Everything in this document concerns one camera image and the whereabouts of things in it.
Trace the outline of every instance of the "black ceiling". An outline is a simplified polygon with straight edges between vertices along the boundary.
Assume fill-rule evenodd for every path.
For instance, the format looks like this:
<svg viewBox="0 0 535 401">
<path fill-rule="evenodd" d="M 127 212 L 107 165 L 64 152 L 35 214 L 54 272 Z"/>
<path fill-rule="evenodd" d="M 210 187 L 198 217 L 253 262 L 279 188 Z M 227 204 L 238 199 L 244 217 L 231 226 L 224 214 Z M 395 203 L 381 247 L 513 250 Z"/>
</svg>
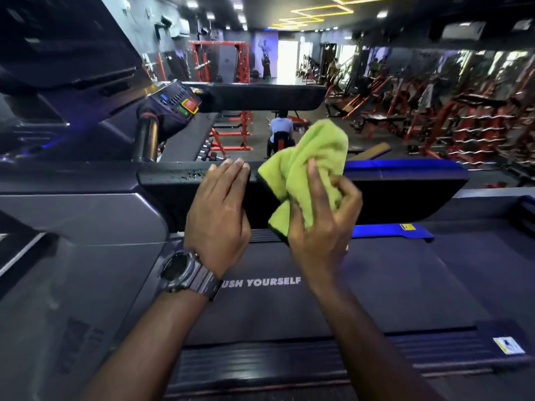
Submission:
<svg viewBox="0 0 535 401">
<path fill-rule="evenodd" d="M 336 7 L 333 0 L 195 0 L 198 8 L 187 8 L 187 0 L 170 0 L 179 5 L 180 12 L 185 18 L 198 17 L 204 26 L 208 26 L 206 12 L 212 12 L 215 20 L 212 25 L 224 29 L 230 25 L 233 30 L 241 30 L 238 14 L 243 13 L 247 19 L 249 30 L 259 30 L 276 23 L 283 23 L 280 19 L 298 18 L 300 15 L 291 10 L 330 5 L 321 10 L 305 11 L 306 14 L 344 13 Z M 344 3 L 354 0 L 341 0 Z M 233 3 L 241 2 L 243 11 L 236 11 Z M 516 10 L 528 16 L 533 14 L 533 0 L 376 0 L 368 3 L 343 4 L 343 7 L 353 10 L 352 13 L 336 16 L 323 16 L 322 22 L 308 23 L 306 26 L 294 30 L 316 30 L 338 26 L 339 28 L 372 29 L 392 26 L 419 25 L 420 22 L 430 21 L 438 16 L 465 14 L 488 8 L 516 6 Z M 378 19 L 380 11 L 388 11 L 387 18 Z"/>
</svg>

